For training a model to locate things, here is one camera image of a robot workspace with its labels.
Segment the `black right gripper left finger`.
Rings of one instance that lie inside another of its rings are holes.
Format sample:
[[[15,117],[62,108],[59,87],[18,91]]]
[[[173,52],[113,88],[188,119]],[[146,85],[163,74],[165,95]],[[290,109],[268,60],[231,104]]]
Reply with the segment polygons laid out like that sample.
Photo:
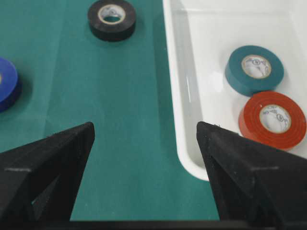
[[[2,152],[0,220],[70,220],[94,138],[86,122]]]

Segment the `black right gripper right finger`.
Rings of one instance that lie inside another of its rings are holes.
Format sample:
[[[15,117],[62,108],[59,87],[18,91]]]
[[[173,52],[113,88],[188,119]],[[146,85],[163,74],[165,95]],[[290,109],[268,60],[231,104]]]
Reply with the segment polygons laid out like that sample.
[[[220,219],[306,221],[306,159],[206,122],[197,141]]]

